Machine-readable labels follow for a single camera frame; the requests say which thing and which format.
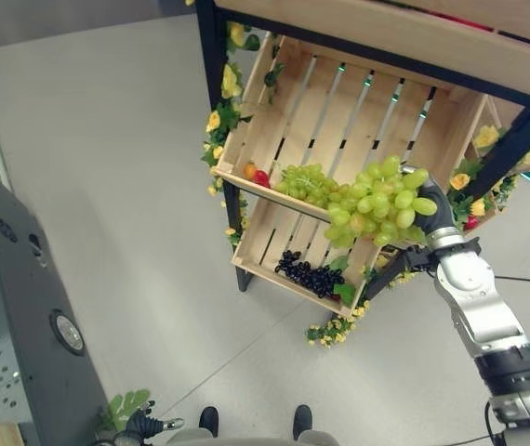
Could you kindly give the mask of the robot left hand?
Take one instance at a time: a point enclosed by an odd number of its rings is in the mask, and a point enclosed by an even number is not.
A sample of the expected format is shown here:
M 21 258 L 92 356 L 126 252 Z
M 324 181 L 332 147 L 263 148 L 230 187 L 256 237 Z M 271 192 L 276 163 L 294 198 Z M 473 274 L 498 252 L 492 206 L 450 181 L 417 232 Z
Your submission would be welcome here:
M 165 431 L 181 429 L 185 425 L 183 418 L 161 419 L 152 416 L 155 401 L 142 403 L 128 418 L 124 432 L 139 441 L 150 439 Z

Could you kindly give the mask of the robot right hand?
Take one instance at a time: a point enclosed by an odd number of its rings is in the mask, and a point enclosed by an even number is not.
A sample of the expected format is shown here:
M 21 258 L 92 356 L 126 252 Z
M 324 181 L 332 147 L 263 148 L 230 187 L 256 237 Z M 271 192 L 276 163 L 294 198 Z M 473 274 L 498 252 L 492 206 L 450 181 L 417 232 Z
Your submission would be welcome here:
M 422 184 L 417 187 L 417 199 L 422 199 L 423 205 L 422 211 L 415 209 L 414 224 L 425 236 L 436 230 L 457 227 L 451 204 L 432 174 L 427 174 Z

